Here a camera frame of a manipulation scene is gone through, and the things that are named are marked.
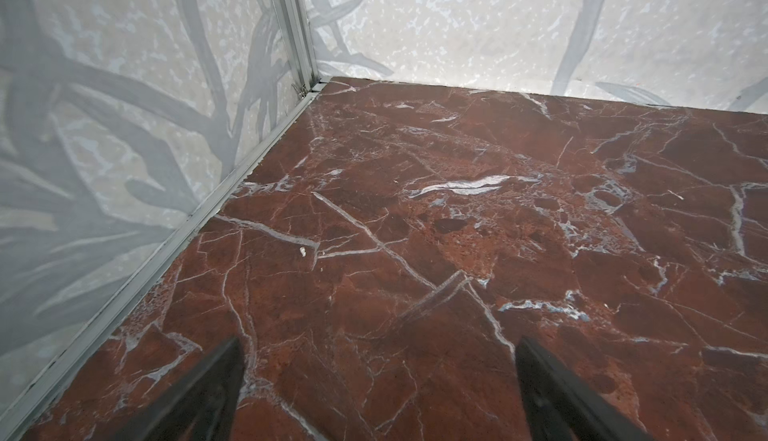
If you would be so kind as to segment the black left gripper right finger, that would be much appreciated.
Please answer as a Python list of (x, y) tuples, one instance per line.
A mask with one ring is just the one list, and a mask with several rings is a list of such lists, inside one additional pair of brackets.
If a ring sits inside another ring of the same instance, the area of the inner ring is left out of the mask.
[(521, 337), (515, 366), (533, 440), (651, 438), (535, 339)]

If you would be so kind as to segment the aluminium frame corner post left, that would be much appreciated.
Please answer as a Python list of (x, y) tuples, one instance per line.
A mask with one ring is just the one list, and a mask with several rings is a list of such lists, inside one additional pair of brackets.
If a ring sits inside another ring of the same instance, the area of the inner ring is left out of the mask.
[(296, 90), (304, 96), (320, 82), (304, 0), (273, 0), (273, 4), (289, 50)]

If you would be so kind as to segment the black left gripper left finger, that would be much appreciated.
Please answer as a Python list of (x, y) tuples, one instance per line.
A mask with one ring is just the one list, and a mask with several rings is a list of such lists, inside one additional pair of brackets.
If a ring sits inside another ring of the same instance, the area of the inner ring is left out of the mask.
[(228, 440), (245, 357), (237, 337), (222, 342), (113, 434), (115, 440)]

